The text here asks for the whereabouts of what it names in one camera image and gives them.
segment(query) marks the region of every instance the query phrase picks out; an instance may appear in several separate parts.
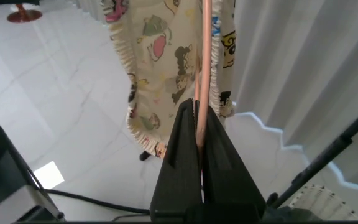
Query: orange tube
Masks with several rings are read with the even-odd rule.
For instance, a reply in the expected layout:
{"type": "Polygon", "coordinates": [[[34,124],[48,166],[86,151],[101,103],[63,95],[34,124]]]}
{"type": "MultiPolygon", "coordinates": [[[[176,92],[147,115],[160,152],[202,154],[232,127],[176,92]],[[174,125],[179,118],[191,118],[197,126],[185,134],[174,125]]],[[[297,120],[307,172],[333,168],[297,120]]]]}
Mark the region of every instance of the orange tube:
{"type": "Polygon", "coordinates": [[[200,109],[198,111],[198,122],[196,131],[196,143],[200,158],[202,158],[206,117],[209,105],[209,83],[211,80],[211,44],[212,44],[212,2],[203,0],[203,64],[200,95],[200,109]]]}

